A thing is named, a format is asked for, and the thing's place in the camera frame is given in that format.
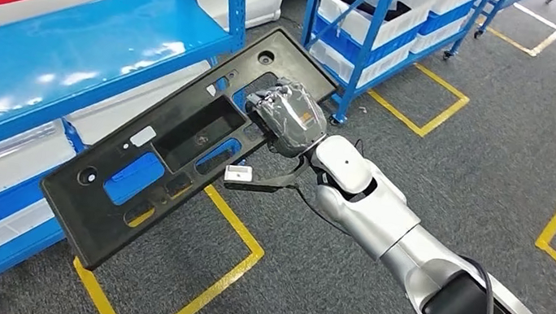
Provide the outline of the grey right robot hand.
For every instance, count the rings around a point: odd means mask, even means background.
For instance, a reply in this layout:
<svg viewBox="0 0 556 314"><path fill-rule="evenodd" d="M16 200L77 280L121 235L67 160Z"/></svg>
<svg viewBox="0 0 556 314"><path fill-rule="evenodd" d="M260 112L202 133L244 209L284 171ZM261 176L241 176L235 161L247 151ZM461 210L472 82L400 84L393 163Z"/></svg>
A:
<svg viewBox="0 0 556 314"><path fill-rule="evenodd" d="M280 78L272 87L248 94L246 101L247 111L255 112L275 135L274 148L282 156L306 153L327 134L323 109L298 81Z"/></svg>

